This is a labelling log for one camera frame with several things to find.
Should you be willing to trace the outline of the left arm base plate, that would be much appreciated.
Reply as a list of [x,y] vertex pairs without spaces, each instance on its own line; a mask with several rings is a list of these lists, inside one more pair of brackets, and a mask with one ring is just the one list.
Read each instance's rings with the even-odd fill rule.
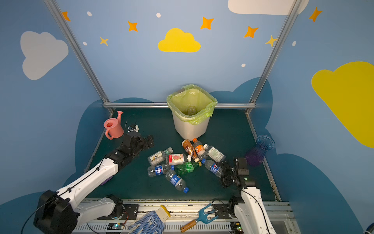
[[138,204],[116,205],[110,217],[113,220],[135,220],[137,218],[138,209]]

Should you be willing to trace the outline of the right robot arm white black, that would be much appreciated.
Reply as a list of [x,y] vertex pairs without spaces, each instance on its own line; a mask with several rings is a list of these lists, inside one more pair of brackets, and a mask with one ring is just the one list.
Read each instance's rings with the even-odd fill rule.
[[236,158],[234,163],[234,167],[228,161],[220,163],[223,187],[234,185],[240,194],[230,198],[227,213],[238,219],[245,234],[274,234],[276,231],[266,212],[261,191],[249,175],[246,159]]

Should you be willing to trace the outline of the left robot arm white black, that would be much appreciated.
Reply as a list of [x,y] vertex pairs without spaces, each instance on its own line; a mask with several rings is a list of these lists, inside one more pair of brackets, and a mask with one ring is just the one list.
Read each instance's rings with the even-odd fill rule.
[[45,234],[70,234],[77,226],[98,217],[121,218],[124,214],[123,201],[116,196],[110,195],[86,205],[81,202],[94,189],[130,164],[141,151],[153,146],[151,135],[142,137],[136,131],[125,133],[120,146],[108,153],[90,171],[56,192],[48,190],[40,196],[34,226]]

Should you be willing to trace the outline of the clear bottle green cap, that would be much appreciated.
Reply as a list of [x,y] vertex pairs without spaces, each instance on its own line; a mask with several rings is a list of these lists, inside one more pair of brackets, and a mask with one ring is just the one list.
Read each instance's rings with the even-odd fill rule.
[[153,165],[159,165],[161,162],[163,162],[166,157],[173,153],[173,149],[171,147],[167,148],[163,151],[158,151],[154,153],[153,155],[148,157],[148,162],[151,166]]

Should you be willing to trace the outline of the bottle green white label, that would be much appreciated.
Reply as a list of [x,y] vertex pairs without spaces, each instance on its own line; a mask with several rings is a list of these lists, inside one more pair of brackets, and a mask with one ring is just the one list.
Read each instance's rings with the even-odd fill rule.
[[216,149],[214,146],[205,144],[203,147],[207,152],[208,156],[215,162],[222,162],[226,159],[226,156],[223,153],[221,153],[218,149]]

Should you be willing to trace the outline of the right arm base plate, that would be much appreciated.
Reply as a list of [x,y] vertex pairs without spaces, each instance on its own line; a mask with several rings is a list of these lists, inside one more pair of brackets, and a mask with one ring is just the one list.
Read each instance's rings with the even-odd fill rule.
[[234,216],[229,212],[228,205],[224,203],[213,204],[213,209],[217,219],[234,219]]

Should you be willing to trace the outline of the clear bottle blue label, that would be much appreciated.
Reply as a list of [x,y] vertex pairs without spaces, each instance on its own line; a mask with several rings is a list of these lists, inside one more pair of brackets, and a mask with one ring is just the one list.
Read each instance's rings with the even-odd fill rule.
[[197,114],[197,108],[195,106],[189,106],[187,108],[187,115],[193,116]]

